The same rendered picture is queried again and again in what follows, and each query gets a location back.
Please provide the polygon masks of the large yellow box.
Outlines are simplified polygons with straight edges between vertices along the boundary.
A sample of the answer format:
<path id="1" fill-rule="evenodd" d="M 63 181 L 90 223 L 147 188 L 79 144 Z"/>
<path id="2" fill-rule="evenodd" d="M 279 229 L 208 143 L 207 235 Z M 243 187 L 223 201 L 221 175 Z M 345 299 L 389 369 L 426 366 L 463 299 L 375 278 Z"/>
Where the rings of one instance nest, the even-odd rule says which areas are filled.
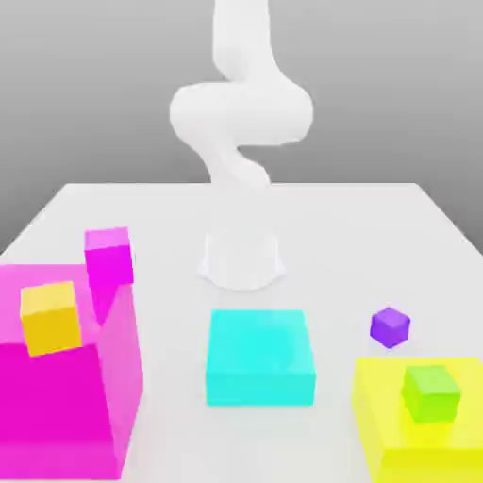
<path id="1" fill-rule="evenodd" d="M 433 365 L 460 390 L 452 422 L 418 423 L 403 398 L 407 368 Z M 357 358 L 352 404 L 371 483 L 483 483 L 479 358 Z"/>

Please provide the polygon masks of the large magenta box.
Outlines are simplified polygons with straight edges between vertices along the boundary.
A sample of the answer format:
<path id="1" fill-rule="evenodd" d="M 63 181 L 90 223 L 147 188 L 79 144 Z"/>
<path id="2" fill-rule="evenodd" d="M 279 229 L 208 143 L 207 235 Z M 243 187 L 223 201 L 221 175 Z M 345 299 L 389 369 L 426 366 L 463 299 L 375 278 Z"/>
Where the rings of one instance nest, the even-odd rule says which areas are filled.
<path id="1" fill-rule="evenodd" d="M 31 357 L 25 287 L 70 281 L 84 345 Z M 143 389 L 131 286 L 92 293 L 82 264 L 0 265 L 0 479 L 118 479 Z"/>

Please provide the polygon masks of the small purple cube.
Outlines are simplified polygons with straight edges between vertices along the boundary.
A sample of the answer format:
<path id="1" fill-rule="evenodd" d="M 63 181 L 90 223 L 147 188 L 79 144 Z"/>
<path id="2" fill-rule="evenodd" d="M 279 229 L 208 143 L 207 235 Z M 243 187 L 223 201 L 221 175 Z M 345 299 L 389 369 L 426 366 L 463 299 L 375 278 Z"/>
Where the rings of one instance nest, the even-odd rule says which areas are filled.
<path id="1" fill-rule="evenodd" d="M 387 307 L 372 316 L 370 336 L 386 348 L 393 348 L 408 339 L 409 326 L 406 314 Z"/>

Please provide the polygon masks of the small orange cube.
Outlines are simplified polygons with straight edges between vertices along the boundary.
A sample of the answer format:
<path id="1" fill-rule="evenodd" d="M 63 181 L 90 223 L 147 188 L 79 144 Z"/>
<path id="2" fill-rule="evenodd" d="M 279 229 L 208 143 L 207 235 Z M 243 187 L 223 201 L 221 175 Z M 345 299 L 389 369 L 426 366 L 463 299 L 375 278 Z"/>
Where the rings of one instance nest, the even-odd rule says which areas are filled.
<path id="1" fill-rule="evenodd" d="M 82 346 L 72 281 L 23 288 L 20 316 L 31 357 Z"/>

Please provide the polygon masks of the small magenta cube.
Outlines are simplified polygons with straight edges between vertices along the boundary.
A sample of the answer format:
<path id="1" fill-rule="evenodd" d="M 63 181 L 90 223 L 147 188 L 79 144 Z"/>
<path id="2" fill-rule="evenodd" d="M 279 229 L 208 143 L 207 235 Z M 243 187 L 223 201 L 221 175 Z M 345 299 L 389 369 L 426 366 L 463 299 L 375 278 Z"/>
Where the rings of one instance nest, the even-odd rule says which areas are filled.
<path id="1" fill-rule="evenodd" d="M 131 285 L 134 282 L 131 245 L 125 226 L 87 230 L 84 254 L 91 287 Z"/>

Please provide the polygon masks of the large cyan box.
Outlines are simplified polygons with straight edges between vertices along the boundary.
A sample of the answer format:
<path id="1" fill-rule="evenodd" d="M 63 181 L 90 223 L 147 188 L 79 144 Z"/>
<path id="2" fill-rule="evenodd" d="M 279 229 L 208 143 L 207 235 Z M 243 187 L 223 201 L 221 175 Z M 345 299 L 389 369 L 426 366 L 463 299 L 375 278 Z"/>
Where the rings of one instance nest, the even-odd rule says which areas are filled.
<path id="1" fill-rule="evenodd" d="M 206 363 L 212 407 L 307 407 L 317 373 L 301 309 L 215 309 Z"/>

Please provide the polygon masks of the small green cube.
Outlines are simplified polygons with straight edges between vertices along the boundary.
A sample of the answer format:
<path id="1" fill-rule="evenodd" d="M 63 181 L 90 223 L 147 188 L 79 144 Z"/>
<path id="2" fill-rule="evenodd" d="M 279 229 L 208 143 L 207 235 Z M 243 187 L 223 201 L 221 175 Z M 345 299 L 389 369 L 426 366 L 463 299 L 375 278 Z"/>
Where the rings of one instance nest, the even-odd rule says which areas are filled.
<path id="1" fill-rule="evenodd" d="M 417 424 L 453 423 L 461 390 L 444 365 L 412 365 L 404 373 L 401 394 Z"/>

